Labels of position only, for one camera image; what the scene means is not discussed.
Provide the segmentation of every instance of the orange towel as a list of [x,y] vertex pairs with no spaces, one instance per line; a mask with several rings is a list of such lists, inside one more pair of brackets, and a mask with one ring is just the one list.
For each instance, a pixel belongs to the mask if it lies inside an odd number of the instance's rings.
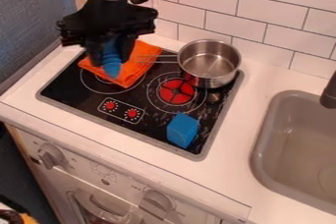
[[79,62],[79,66],[109,82],[128,88],[150,69],[161,52],[162,48],[137,40],[130,60],[122,66],[117,79],[107,76],[102,67],[92,66],[88,56]]

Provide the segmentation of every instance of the blue object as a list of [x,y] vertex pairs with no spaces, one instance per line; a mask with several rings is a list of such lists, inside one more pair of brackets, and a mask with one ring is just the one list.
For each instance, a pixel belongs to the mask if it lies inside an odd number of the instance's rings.
[[108,76],[113,79],[118,78],[121,70],[121,58],[116,48],[114,39],[105,43],[102,64],[103,69]]
[[198,120],[186,114],[177,114],[167,127],[167,139],[182,148],[187,148],[197,132]]

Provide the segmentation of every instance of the toy stove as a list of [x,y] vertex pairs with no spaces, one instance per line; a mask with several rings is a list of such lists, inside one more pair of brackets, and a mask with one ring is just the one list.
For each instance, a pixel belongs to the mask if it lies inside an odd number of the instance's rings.
[[[163,51],[146,75],[123,88],[80,69],[78,63],[84,56],[48,84],[39,98],[190,159],[199,159],[209,150],[243,78],[239,73],[224,87],[194,88],[182,78],[176,54]],[[166,136],[168,124],[178,113],[199,121],[198,134],[187,149]]]

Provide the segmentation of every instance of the oven knob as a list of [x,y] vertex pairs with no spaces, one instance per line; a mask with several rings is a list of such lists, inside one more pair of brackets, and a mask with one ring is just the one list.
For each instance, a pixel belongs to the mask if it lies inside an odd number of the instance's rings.
[[144,194],[140,203],[140,208],[157,218],[164,220],[174,207],[173,203],[166,195],[154,190],[149,190]]
[[65,166],[68,163],[63,152],[51,143],[44,143],[38,150],[38,157],[42,160],[46,169],[54,166]]

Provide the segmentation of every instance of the sink basin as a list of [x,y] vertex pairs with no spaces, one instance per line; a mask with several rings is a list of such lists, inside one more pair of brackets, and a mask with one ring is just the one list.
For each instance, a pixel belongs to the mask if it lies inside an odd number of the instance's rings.
[[336,110],[318,100],[294,90],[273,98],[251,168],[271,191],[336,215]]

